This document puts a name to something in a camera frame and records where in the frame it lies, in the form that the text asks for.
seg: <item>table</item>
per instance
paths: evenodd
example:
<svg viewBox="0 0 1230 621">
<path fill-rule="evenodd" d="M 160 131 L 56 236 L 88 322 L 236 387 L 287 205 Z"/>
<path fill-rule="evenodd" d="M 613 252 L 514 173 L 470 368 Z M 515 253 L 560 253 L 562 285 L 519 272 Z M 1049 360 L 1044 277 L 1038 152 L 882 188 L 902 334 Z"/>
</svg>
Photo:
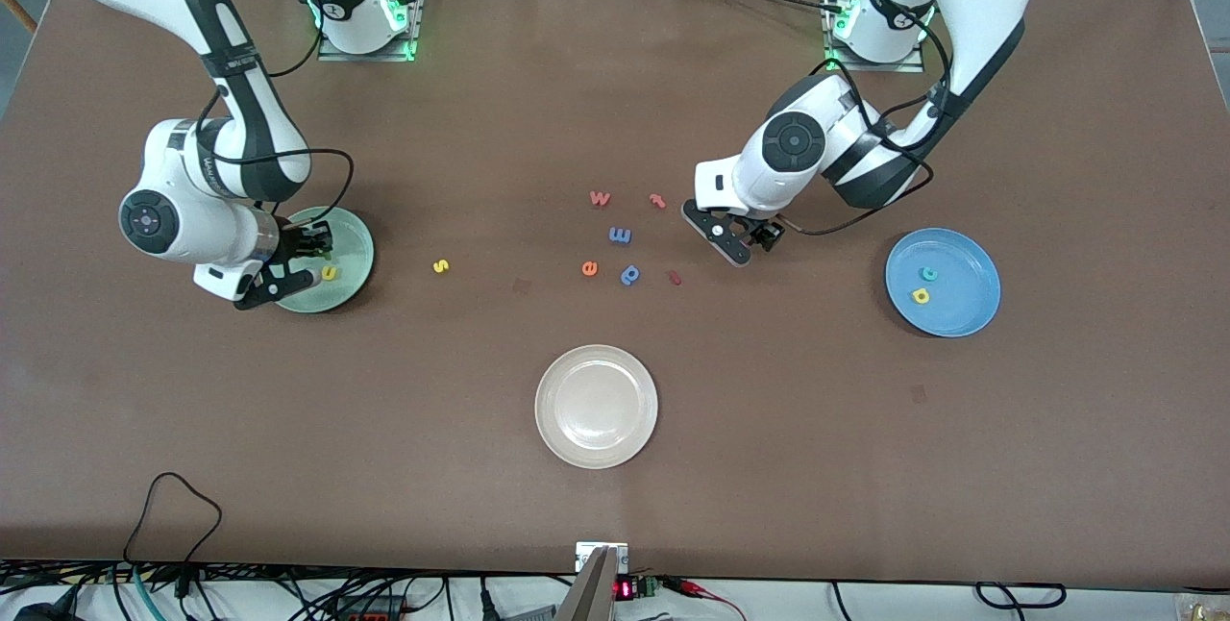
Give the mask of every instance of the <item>table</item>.
<svg viewBox="0 0 1230 621">
<path fill-rule="evenodd" d="M 303 52 L 294 0 L 235 2 L 272 69 Z M 0 557 L 117 557 L 175 469 L 226 512 L 202 560 L 567 571 L 610 539 L 686 576 L 1230 583 L 1230 125 L 1187 0 L 1034 0 L 931 187 L 745 269 L 674 209 L 815 64 L 814 12 L 429 0 L 426 20 L 413 64 L 278 82 L 312 144 L 357 157 L 369 285 L 330 315 L 241 315 L 114 223 L 149 127 L 208 98 L 196 57 L 52 0 L 0 125 Z M 882 106 L 929 84 L 860 81 Z M 338 165 L 288 208 L 330 200 Z M 817 182 L 791 218 L 838 202 Z M 995 258 L 977 336 L 888 305 L 884 258 L 920 226 Z M 589 342 L 637 354 L 661 402 L 604 472 L 534 424 L 541 373 Z M 134 555 L 180 558 L 210 521 L 160 489 Z"/>
</svg>

